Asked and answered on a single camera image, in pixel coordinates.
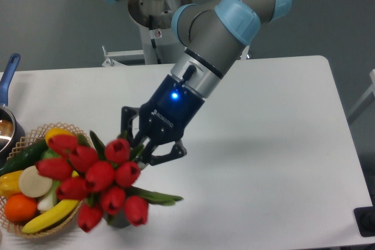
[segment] woven basket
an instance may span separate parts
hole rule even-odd
[[[87,135],[81,129],[79,129],[78,127],[75,127],[73,124],[63,124],[61,122],[57,124],[46,124],[44,126],[38,127],[37,129],[31,130],[31,133],[28,133],[26,134],[25,137],[22,137],[20,141],[16,144],[16,147],[12,149],[12,152],[9,154],[8,159],[15,156],[17,153],[19,153],[20,151],[22,151],[24,148],[31,145],[32,143],[43,139],[46,135],[46,132],[49,129],[54,128],[54,127],[66,129],[72,132],[73,134],[78,134],[78,133],[83,134],[86,137],[86,139],[89,141],[90,145],[92,146],[91,140],[87,137]],[[22,232],[22,228],[24,224],[13,223],[6,219],[5,214],[4,214],[5,203],[6,203],[6,198],[0,196],[0,224],[1,226],[5,228],[8,232],[11,232],[19,237],[32,239],[32,238],[46,237],[48,235],[54,234],[62,230],[67,224],[69,224],[73,220],[74,216],[77,214],[79,208],[81,207],[83,201],[80,202],[80,204],[73,210],[72,213],[70,213],[70,215],[61,224],[55,225],[53,228],[50,228],[48,230],[43,230],[35,234],[24,234]]]

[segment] banana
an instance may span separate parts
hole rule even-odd
[[[79,200],[63,199],[52,209],[29,221],[22,228],[22,232],[25,234],[34,234],[57,223],[68,216],[78,206],[79,202]]]

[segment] blue led light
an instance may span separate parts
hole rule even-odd
[[[171,93],[171,98],[172,98],[173,100],[178,100],[178,98],[179,98],[178,93],[176,93],[176,92],[172,92],[172,93]]]

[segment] gray wall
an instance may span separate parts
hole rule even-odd
[[[294,0],[286,18],[263,27],[251,53],[253,58],[325,56],[348,111],[375,69],[374,13],[375,0]],[[13,52],[22,55],[19,70],[98,67],[103,44],[108,51],[141,49],[127,1],[0,0],[2,69]],[[375,173],[374,104],[351,130],[361,161]]]

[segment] blue pot handle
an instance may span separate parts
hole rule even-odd
[[[6,69],[0,80],[0,105],[8,105],[9,85],[11,84],[20,59],[21,56],[15,53],[11,55],[8,64],[6,65]]]

